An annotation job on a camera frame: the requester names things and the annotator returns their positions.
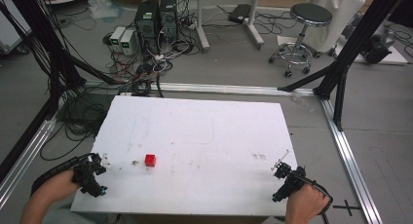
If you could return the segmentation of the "person's right hand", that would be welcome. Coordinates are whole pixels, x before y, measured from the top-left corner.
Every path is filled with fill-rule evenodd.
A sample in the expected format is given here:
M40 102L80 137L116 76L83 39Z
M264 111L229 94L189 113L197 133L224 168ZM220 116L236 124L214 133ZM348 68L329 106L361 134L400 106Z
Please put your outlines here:
M330 199L314 186L303 185L288 197L285 224L308 224L329 201Z

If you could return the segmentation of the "large black computer tower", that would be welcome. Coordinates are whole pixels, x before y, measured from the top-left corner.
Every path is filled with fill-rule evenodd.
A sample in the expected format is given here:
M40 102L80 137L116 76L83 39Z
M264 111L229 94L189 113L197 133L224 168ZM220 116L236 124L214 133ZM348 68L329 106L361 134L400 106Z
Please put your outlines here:
M159 52L158 35L160 32L159 3L157 0L142 0L134 17L141 53L144 57Z

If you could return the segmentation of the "slim black computer tower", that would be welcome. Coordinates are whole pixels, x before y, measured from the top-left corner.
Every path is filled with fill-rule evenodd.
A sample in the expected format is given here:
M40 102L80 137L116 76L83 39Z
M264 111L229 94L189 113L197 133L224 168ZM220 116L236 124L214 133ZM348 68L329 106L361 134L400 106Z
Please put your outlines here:
M160 0L160 16L164 40L172 42L178 38L177 0Z

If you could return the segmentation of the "aluminium floor rail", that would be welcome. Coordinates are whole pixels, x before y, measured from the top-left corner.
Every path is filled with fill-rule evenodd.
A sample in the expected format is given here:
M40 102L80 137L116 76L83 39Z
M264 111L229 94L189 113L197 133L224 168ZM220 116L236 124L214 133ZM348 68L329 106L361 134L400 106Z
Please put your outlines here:
M325 113L327 123L332 131L339 155L356 193L366 223L384 224L358 167L351 145L345 136L345 133L340 131L333 121L333 106L331 102L329 100L322 100L320 104Z
M156 90L159 87L161 88L162 93L217 93L257 96L293 96L298 94L302 96L314 96L311 89L297 89L292 92L286 92L274 87L160 83L159 86L154 85L153 90Z
M41 146L47 141L56 126L56 118L45 120L35 134L25 144L25 149L0 183L0 210L5 206L23 176L40 152Z

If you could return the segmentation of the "white power supply unit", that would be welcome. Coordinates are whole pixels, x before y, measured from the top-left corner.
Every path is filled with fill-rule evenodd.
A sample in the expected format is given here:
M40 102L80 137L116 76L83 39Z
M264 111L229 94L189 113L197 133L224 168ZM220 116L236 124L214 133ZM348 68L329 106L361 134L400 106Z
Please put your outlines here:
M134 31L132 29L127 29L120 41L123 54L125 56L132 56L136 51L136 41Z
M109 38L112 50L116 53L120 53L122 51L120 41L123 37L125 30L126 28L124 26L118 26Z

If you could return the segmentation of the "person's grey clothing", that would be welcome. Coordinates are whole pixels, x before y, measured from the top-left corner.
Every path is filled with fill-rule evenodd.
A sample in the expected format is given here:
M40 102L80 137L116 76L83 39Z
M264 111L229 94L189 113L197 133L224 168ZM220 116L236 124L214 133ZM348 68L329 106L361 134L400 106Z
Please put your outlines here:
M48 211L42 224L126 224L124 214L90 213L72 211L70 204Z

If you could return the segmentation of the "black device on board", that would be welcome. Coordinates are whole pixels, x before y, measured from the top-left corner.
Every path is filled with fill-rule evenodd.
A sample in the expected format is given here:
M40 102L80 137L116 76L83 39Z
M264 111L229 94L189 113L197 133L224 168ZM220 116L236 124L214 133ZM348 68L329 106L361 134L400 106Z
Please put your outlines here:
M360 54L369 64L379 63L391 53L390 47L394 41L394 31L381 24L364 44Z

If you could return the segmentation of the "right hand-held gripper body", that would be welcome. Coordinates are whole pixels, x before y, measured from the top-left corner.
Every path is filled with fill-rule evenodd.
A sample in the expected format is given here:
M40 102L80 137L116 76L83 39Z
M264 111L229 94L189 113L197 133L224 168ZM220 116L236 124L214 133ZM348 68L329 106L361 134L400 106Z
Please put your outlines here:
M303 178L306 176L305 169L300 166L298 166L296 170L293 170L287 163L279 163L276 169L274 176L276 178L283 178L284 184L273 195L272 200L275 203L286 199L294 191L299 190L304 185Z

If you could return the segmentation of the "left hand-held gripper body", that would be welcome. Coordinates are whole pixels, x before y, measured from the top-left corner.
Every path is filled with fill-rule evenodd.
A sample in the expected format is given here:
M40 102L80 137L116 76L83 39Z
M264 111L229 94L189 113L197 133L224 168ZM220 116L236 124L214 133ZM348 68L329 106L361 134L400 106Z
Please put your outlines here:
M90 153L82 156L74 166L74 177L72 181L81 186L83 194L88 193L97 198L106 194L107 187L100 185L95 177L106 172L106 168L101 164L101 158L97 153Z

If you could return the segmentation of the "white desk leg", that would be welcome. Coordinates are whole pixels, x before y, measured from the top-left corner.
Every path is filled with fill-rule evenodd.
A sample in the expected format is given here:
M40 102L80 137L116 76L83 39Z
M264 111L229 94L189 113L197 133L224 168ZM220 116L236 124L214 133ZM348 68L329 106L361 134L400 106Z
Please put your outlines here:
M256 29L254 25L258 1L259 0L251 0L249 16L244 22L245 22L246 29L250 33L257 49L260 50L261 47L264 45L264 40L262 39L261 35L259 34L258 30Z
M201 51L206 53L209 50L209 42L203 29L203 0L197 0L196 31L201 43Z

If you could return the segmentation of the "person's left hand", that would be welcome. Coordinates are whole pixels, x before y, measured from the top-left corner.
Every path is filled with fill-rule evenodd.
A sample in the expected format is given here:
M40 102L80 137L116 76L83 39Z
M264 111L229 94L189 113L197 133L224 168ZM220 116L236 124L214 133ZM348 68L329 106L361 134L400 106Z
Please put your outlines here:
M80 185L73 181L74 170L63 171L46 181L40 191L49 204L61 201L76 192Z

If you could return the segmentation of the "flat black box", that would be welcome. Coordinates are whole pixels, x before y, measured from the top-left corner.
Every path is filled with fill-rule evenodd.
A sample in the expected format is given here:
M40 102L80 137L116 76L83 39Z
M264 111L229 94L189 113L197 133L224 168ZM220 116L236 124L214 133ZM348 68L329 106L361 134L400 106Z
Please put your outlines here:
M243 24L244 20L249 16L250 6L248 4L238 5L229 15L228 21Z

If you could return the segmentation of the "black braced frame post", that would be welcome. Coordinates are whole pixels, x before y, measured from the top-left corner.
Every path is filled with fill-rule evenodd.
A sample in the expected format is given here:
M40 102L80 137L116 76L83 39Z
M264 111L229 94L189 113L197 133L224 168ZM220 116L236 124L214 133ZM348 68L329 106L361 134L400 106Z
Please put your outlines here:
M332 120L336 128L342 131L342 112L348 71L363 46L373 36L390 11L398 5L399 1L373 0L356 30L331 64L306 78L279 88L279 91L290 93L318 78L322 78L321 83L313 89L313 94L320 99L329 100L331 92L336 90Z

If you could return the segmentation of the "black diagonal frame bar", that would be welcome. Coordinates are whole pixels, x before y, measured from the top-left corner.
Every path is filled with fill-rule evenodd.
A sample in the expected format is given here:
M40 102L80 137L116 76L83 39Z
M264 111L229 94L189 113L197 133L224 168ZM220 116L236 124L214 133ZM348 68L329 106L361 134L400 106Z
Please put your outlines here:
M7 154L6 158L0 163L0 183L2 183L6 176L10 173L12 167L17 163L18 158L23 151L28 147L28 143L34 137L34 134L40 129L45 120L50 120L56 113L58 100L49 97L35 118L29 124L27 129L23 132L18 142Z

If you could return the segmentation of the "round black swivel stool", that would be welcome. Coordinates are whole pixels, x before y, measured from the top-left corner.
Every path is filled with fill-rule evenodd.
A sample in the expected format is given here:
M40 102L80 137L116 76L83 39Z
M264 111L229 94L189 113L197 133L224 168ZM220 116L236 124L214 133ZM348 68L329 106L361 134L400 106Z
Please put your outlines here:
M302 23L303 28L295 42L280 44L277 51L269 58L270 63L274 63L277 57L288 62L287 69L284 71L284 76L287 78L292 75L293 65L303 65L304 74L308 74L311 70L313 54L303 43L307 28L328 26L332 21L332 14L328 10L312 3L296 4L290 8L289 14L294 20Z

